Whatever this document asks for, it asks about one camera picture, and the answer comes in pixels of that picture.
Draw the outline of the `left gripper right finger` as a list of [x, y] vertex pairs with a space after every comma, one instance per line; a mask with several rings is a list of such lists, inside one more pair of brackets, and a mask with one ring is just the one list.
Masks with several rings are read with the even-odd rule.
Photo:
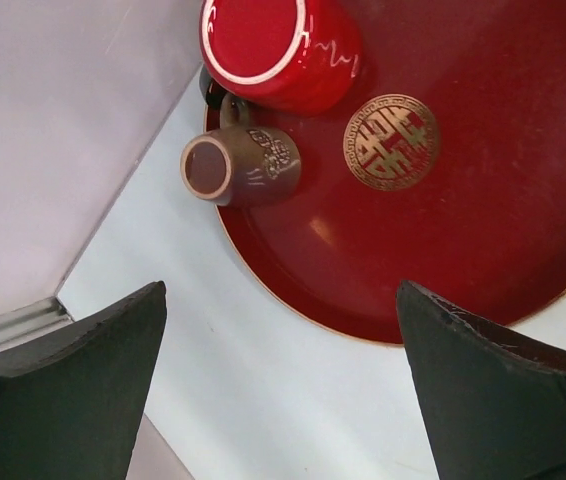
[[566, 350], [411, 282], [396, 294], [442, 479], [566, 479]]

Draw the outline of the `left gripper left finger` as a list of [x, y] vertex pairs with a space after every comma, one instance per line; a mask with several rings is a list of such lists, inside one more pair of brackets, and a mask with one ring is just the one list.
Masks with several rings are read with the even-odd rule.
[[0, 352], [0, 479], [123, 479], [167, 320], [153, 282]]

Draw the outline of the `brown patterned mug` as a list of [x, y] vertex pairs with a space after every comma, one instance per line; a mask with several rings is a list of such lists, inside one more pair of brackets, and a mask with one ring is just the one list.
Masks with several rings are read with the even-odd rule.
[[183, 149], [180, 173], [189, 192], [223, 207], [276, 203], [295, 191], [301, 154], [284, 131], [252, 123], [248, 103], [226, 94], [219, 127], [192, 139]]

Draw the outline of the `large red mug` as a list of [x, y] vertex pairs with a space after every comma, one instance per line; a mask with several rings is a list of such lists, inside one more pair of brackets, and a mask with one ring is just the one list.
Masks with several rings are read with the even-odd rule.
[[336, 105], [363, 61], [356, 22], [338, 1], [206, 0], [199, 42], [225, 90], [302, 116]]

